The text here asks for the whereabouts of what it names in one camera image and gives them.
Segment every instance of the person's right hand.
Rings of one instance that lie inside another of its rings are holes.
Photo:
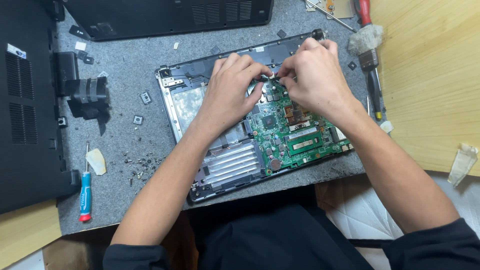
[[[358,109],[338,62],[337,44],[331,40],[307,38],[283,61],[277,76],[293,101],[335,125]]]

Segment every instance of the gray felt mat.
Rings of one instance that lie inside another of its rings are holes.
[[[359,29],[357,18],[344,19],[350,26]],[[75,42],[82,41],[68,33],[75,24],[67,14],[64,22],[58,23],[58,48],[56,51],[75,51]],[[279,39],[276,33],[282,29],[287,36],[310,32],[313,29],[327,30],[327,38],[338,43],[339,60],[348,85],[355,97],[366,107],[366,79],[360,67],[354,71],[347,67],[350,61],[357,65],[358,58],[346,50],[349,30],[319,12],[306,12],[300,0],[277,0],[270,24],[258,27],[192,33],[166,37],[152,37],[107,41],[86,41],[86,51],[94,57],[95,64],[79,61],[80,78],[94,78],[105,71],[108,77],[108,94],[111,119],[107,131],[100,137],[96,120],[85,121],[73,118],[65,100],[60,102],[61,115],[68,118],[69,127],[62,130],[65,158],[69,169],[84,170],[85,144],[98,148],[107,163],[107,173],[96,176],[92,172],[92,219],[82,223],[79,218],[79,194],[72,195],[58,204],[62,234],[107,226],[120,222],[123,214],[145,182],[132,177],[131,164],[125,164],[123,153],[135,160],[153,152],[150,158],[163,158],[174,147],[158,91],[154,70],[160,65],[171,65],[211,55],[218,46],[222,52]],[[173,44],[179,42],[177,50]],[[150,90],[153,102],[144,105],[139,94]],[[145,117],[142,126],[132,123],[133,116]],[[232,193],[206,200],[199,204],[185,202],[183,208],[192,208],[302,186],[349,175],[364,173],[364,168],[355,152],[328,159],[320,164],[299,169],[277,178],[239,189]]]

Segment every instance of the green circuit board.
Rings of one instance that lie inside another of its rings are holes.
[[[247,114],[253,138],[265,163],[265,174],[295,168],[353,148],[327,119],[309,112],[288,97],[277,80],[266,77],[262,98]],[[248,87],[251,93],[257,82]]]

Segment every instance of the metal rod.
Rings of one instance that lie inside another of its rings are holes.
[[[87,153],[88,153],[88,146],[89,146],[90,142],[87,141]],[[86,160],[85,158],[85,163],[86,163],[86,168],[85,168],[85,172],[88,172],[88,161]]]
[[[337,23],[345,26],[346,28],[348,28],[350,31],[356,33],[357,31],[355,29],[353,29],[352,27],[348,26],[348,24],[338,20],[335,16],[333,16],[332,14],[330,14],[329,12],[325,11],[324,9],[322,9],[321,7],[315,5],[314,3],[312,3],[310,0],[305,0],[305,2],[307,2],[308,4],[314,6],[316,9],[320,10],[321,12],[325,13],[328,17],[334,19]]]

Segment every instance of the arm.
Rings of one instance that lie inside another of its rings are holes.
[[[385,208],[406,233],[459,218],[450,199],[365,113],[343,77],[336,43],[309,38],[278,72],[290,98],[326,117],[355,147]]]
[[[262,95],[253,78],[272,71],[248,55],[217,60],[202,106],[173,151],[139,192],[113,235],[112,244],[158,245],[177,219],[208,147],[252,110]]]

